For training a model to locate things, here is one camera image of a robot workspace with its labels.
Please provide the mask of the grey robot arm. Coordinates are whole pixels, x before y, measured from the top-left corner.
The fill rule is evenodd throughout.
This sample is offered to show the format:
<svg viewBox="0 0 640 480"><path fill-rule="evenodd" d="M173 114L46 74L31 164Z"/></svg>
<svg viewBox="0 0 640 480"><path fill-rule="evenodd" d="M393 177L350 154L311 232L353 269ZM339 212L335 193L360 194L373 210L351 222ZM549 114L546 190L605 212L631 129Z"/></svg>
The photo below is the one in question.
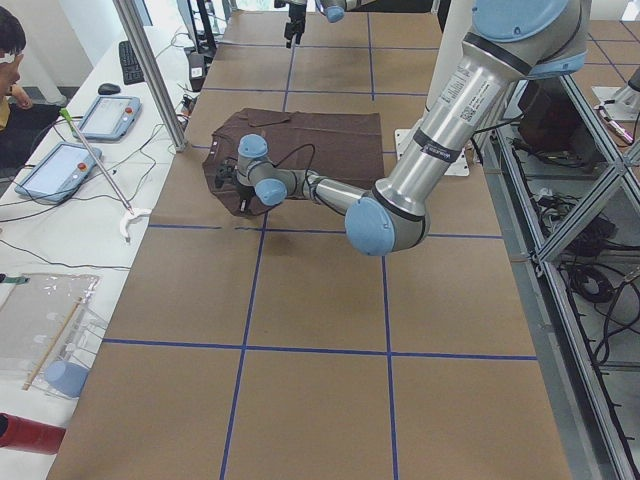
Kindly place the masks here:
<svg viewBox="0 0 640 480"><path fill-rule="evenodd" d="M276 9L288 9L288 22L284 29L286 47L299 45L306 28L307 0L275 0ZM437 16L441 30L444 30L449 14L449 0L319 0L314 2L316 10L329 23L342 20L347 12L374 13L433 13Z"/></svg>
<svg viewBox="0 0 640 480"><path fill-rule="evenodd" d="M410 130L391 173L368 189L311 167L281 168L267 140L217 135L202 164L209 190L236 216L308 199L345 218L351 245L369 256L412 248L430 228L426 201L499 97L520 80L579 70L586 58L588 1L477 1L462 55L434 104Z"/></svg>

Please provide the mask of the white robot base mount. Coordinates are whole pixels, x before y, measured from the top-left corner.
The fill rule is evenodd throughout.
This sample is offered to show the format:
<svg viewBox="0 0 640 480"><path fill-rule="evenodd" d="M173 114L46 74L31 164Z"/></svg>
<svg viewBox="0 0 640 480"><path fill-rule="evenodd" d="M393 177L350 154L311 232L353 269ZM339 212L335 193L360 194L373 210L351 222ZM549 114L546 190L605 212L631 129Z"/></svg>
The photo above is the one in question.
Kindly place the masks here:
<svg viewBox="0 0 640 480"><path fill-rule="evenodd" d="M420 129L396 129L394 131L396 156L399 163L416 164L429 155L431 158L444 162L448 169L447 176L466 177L470 175L470 168L464 149L447 148Z"/></svg>

